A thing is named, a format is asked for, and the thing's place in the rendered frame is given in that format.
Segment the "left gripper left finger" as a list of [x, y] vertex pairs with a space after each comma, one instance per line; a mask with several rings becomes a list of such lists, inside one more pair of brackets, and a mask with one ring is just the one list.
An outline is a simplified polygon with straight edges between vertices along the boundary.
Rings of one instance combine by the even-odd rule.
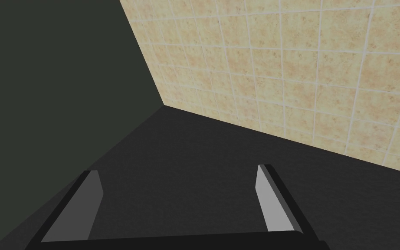
[[85, 171], [40, 242], [88, 240], [103, 194], [99, 173]]

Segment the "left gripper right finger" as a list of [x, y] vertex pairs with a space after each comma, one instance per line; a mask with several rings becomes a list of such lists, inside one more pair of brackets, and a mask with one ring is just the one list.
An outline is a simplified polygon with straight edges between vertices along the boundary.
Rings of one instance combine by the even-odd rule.
[[303, 233], [285, 198], [263, 164], [258, 165], [257, 168], [255, 190], [269, 232], [298, 231]]

